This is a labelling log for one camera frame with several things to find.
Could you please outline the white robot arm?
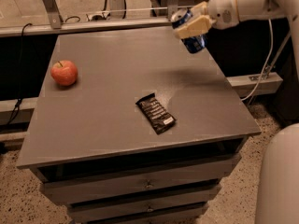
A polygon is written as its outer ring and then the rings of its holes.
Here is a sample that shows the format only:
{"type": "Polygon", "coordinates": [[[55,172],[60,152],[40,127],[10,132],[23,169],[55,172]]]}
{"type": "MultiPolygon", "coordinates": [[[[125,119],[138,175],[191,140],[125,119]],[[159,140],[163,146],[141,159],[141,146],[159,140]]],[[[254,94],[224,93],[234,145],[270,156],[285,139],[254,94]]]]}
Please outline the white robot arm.
{"type": "MultiPolygon", "coordinates": [[[[299,0],[209,0],[174,30],[179,39],[226,29],[242,21],[286,18],[299,75],[299,0]]],[[[299,124],[279,131],[263,155],[255,224],[299,224],[299,124]]]]}

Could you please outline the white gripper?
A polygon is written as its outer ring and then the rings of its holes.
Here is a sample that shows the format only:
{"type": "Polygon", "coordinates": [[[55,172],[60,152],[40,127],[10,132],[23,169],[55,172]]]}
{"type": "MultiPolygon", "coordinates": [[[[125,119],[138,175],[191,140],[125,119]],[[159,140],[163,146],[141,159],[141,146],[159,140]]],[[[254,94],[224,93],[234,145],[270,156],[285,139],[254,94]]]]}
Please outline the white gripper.
{"type": "Polygon", "coordinates": [[[204,35],[211,27],[223,30],[239,24],[237,0],[204,1],[191,7],[190,11],[200,16],[190,18],[174,30],[178,39],[204,35]]]}

